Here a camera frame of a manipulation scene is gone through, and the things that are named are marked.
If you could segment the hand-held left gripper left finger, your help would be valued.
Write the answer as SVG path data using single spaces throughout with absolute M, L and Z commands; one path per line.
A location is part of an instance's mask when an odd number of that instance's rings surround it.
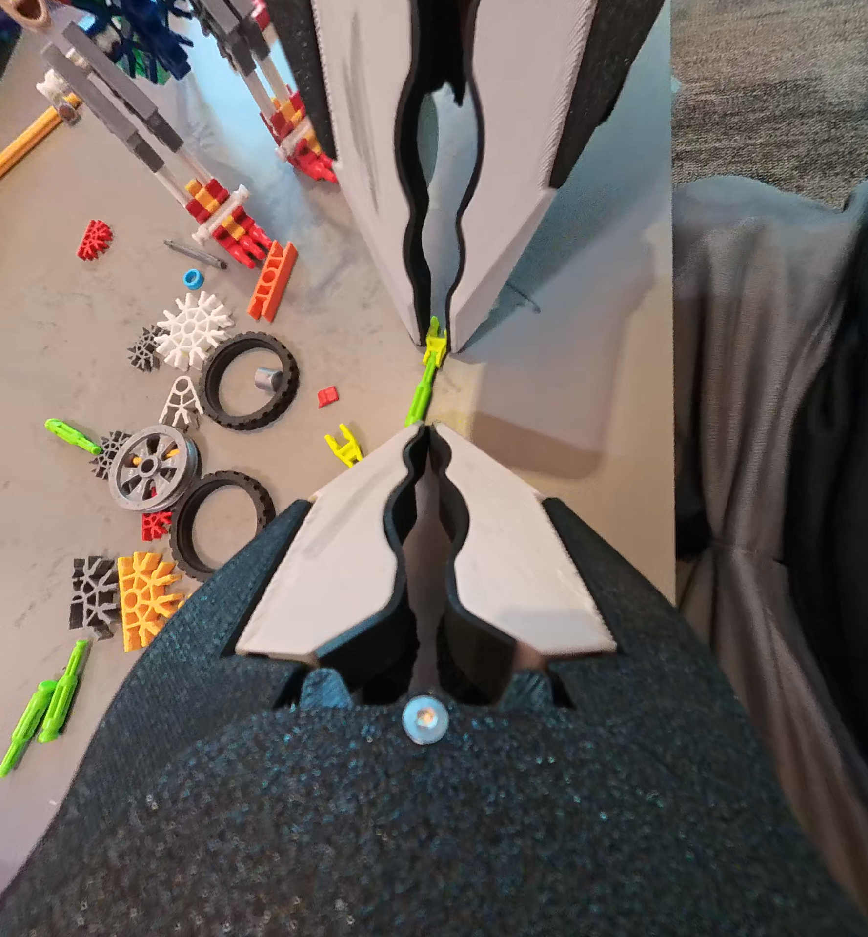
M 319 489 L 237 645 L 238 654 L 315 663 L 369 635 L 406 597 L 404 542 L 417 520 L 427 427 L 396 432 Z

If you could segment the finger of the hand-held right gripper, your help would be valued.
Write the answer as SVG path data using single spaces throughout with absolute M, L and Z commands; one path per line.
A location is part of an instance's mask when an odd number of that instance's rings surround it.
M 594 1 L 473 3 L 464 73 L 477 154 L 456 217 L 451 350 L 486 320 L 554 198 L 550 174 L 597 11 Z
M 433 3 L 316 1 L 311 10 L 334 172 L 395 312 L 419 346 L 431 318 L 418 131 L 433 60 Z

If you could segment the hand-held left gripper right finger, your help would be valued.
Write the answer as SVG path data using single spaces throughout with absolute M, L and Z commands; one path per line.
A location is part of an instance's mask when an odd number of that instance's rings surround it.
M 442 423 L 431 427 L 451 542 L 448 606 L 463 624 L 547 661 L 617 650 L 542 494 Z

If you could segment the green plastic rod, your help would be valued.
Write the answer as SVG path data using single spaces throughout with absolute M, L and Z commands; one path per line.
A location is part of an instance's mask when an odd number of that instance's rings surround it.
M 62 439 L 71 446 L 87 451 L 91 455 L 100 455 L 103 451 L 102 446 L 95 440 L 89 439 L 81 430 L 60 419 L 47 419 L 44 423 L 44 427 L 58 439 Z
M 76 641 L 64 671 L 56 681 L 51 702 L 40 725 L 38 743 L 53 742 L 63 732 L 69 709 L 76 696 L 81 667 L 90 645 L 89 640 Z
M 429 359 L 425 365 L 424 376 L 415 389 L 410 407 L 404 417 L 404 426 L 406 428 L 425 420 L 437 371 L 436 361 L 433 358 Z
M 34 739 L 50 707 L 56 687 L 57 680 L 43 680 L 26 703 L 11 733 L 6 754 L 0 764 L 0 779 L 5 778 L 15 767 L 18 767 L 26 748 Z

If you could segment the black rubber toy tyre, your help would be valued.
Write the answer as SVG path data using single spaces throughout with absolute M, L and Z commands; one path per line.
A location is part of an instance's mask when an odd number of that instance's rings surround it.
M 175 563 L 194 580 L 204 583 L 217 568 L 201 560 L 194 540 L 197 515 L 213 493 L 222 488 L 244 492 L 255 508 L 257 528 L 261 533 L 276 518 L 276 507 L 269 492 L 257 479 L 235 470 L 220 470 L 194 480 L 173 506 L 170 521 L 170 550 Z
M 220 384 L 226 370 L 238 357 L 255 349 L 271 352 L 281 364 L 276 389 L 266 403 L 248 414 L 231 414 L 222 406 Z M 219 345 L 204 363 L 199 397 L 204 415 L 217 425 L 235 431 L 252 431 L 277 421 L 294 401 L 300 387 L 299 365 L 290 350 L 275 336 L 264 332 L 237 334 Z

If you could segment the orange ladder-shaped connector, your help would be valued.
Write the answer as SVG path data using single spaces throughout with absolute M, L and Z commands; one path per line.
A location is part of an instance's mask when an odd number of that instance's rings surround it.
M 247 307 L 247 314 L 252 319 L 257 322 L 274 321 L 297 258 L 298 250 L 294 243 L 272 242 Z

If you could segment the yellow fan-shaped connector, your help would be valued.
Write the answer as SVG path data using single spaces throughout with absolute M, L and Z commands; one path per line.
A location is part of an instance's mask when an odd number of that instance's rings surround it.
M 145 649 L 185 602 L 183 592 L 168 592 L 182 574 L 174 561 L 151 552 L 119 556 L 116 570 L 123 650 Z

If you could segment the short grey rod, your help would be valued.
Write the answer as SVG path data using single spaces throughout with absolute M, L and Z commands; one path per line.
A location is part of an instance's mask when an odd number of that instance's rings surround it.
M 163 240 L 163 244 L 173 252 L 183 257 L 187 257 L 199 264 L 205 264 L 220 271 L 228 270 L 228 263 L 225 260 L 208 251 L 191 247 L 187 244 L 183 244 L 169 238 L 165 238 Z

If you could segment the dark grey connector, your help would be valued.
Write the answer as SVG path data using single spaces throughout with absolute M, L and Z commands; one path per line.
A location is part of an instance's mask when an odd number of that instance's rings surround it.
M 98 639 L 111 639 L 121 614 L 118 581 L 115 558 L 75 557 L 71 577 L 69 629 L 89 628 Z

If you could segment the white triangular connector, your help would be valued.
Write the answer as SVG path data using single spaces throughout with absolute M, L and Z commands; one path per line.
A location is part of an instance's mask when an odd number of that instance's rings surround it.
M 202 403 L 193 380 L 187 375 L 178 377 L 162 407 L 159 425 L 185 433 L 195 427 L 202 415 Z

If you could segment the white snowflake connector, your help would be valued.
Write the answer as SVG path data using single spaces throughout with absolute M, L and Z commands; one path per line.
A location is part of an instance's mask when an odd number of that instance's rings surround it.
M 209 353 L 228 338 L 234 321 L 217 296 L 204 290 L 177 299 L 176 304 L 176 313 L 164 310 L 163 320 L 157 322 L 161 334 L 156 354 L 180 371 L 200 370 Z

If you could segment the red snowflake connector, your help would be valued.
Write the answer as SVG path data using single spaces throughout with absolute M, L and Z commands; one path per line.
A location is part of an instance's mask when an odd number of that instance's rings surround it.
M 108 251 L 113 240 L 113 230 L 107 222 L 91 219 L 76 249 L 76 257 L 84 262 L 93 262 Z

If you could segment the grey garment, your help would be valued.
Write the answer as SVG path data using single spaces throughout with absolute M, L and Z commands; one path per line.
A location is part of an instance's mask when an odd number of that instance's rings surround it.
M 868 179 L 836 208 L 715 175 L 673 211 L 679 608 L 868 917 L 868 766 L 802 635 L 783 540 L 792 429 L 838 333 Z

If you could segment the long yellow rod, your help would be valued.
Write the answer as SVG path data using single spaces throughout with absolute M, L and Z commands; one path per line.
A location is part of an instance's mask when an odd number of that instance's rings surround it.
M 49 108 L 29 128 L 0 152 L 0 180 L 26 158 L 42 141 L 63 123 L 73 123 L 78 109 L 69 107 L 62 111 Z

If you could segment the black garment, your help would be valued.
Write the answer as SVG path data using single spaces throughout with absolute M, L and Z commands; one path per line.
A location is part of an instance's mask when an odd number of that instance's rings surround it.
M 784 556 L 804 638 L 868 767 L 868 221 L 842 298 L 793 426 Z

